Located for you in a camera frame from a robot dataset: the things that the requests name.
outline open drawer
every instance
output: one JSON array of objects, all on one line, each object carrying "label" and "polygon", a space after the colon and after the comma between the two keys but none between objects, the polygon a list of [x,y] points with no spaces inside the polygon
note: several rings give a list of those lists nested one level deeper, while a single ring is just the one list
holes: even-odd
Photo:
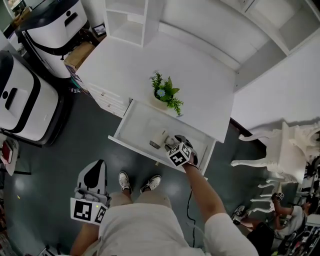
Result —
[{"label": "open drawer", "polygon": [[108,138],[145,157],[184,172],[182,167],[175,167],[167,158],[164,144],[159,149],[149,144],[163,128],[168,130],[171,138],[183,135],[190,141],[198,154],[199,170],[204,175],[216,140],[151,106],[133,100],[114,136]]}]

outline white t-shirt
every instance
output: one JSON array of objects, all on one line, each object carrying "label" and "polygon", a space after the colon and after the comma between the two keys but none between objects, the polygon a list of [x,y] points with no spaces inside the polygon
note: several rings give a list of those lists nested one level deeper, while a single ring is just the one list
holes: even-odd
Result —
[{"label": "white t-shirt", "polygon": [[285,225],[285,228],[281,230],[275,230],[275,234],[280,238],[291,235],[293,232],[297,231],[304,222],[304,210],[301,206],[294,206],[291,214],[291,219]]},{"label": "white t-shirt", "polygon": [[163,205],[134,203],[106,212],[99,229],[99,256],[258,256],[225,213],[205,223],[208,253],[189,247],[174,212]]}]

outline shoe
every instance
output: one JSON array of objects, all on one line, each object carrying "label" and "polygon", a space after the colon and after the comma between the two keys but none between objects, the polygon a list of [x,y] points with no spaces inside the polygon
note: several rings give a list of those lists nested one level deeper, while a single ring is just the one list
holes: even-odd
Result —
[{"label": "shoe", "polygon": [[145,184],[143,187],[140,188],[140,193],[143,193],[145,189],[149,188],[151,191],[153,191],[156,187],[159,186],[161,182],[161,176],[155,175],[153,176],[147,184]]},{"label": "shoe", "polygon": [[121,186],[122,191],[124,191],[125,189],[128,189],[130,190],[130,195],[132,194],[132,188],[129,183],[129,177],[124,170],[120,171],[119,173],[119,184]]},{"label": "shoe", "polygon": [[245,206],[244,205],[240,205],[237,209],[235,209],[231,219],[233,221],[234,224],[238,224],[238,222],[240,222],[240,217],[242,216],[242,214],[245,211]]},{"label": "shoe", "polygon": [[245,211],[245,206],[240,205],[237,209],[235,209],[231,219],[235,225],[239,225],[242,219],[248,218],[251,212],[252,210]]}]

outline artificial plant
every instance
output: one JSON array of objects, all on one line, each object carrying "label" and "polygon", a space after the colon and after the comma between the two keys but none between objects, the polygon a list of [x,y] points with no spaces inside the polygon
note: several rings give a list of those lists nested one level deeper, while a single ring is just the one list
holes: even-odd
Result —
[{"label": "artificial plant", "polygon": [[155,72],[155,75],[151,77],[152,87],[154,88],[154,96],[167,103],[167,107],[174,109],[178,116],[181,115],[181,105],[184,104],[183,101],[174,97],[174,95],[179,92],[179,88],[173,88],[170,76],[167,80],[162,78],[162,74]]}]

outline person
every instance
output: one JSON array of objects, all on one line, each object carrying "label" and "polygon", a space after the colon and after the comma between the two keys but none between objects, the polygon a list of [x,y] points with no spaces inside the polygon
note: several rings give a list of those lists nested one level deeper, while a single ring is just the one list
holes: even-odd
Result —
[{"label": "person", "polygon": [[[261,220],[249,218],[248,215],[251,213],[250,211],[243,214],[239,211],[241,206],[237,208],[232,217],[234,223],[241,224],[250,231],[256,231],[252,232],[252,234],[249,234],[247,237],[255,245],[259,255],[261,255],[260,251],[266,252],[267,249],[274,251],[285,237],[298,231],[302,225],[306,223],[307,217],[314,213],[318,208],[317,198],[308,200],[302,206],[295,205],[293,207],[282,207],[275,194],[271,199],[274,204],[275,212],[274,230],[270,229],[267,224]],[[282,225],[280,217],[287,215],[290,215],[291,219],[285,225]]]},{"label": "person", "polygon": [[207,253],[189,247],[167,196],[154,191],[161,177],[152,177],[133,203],[129,177],[119,173],[121,193],[111,194],[110,208],[100,227],[84,223],[70,255],[97,256],[258,256],[250,241],[233,224],[218,194],[193,164],[183,165],[199,207]]}]

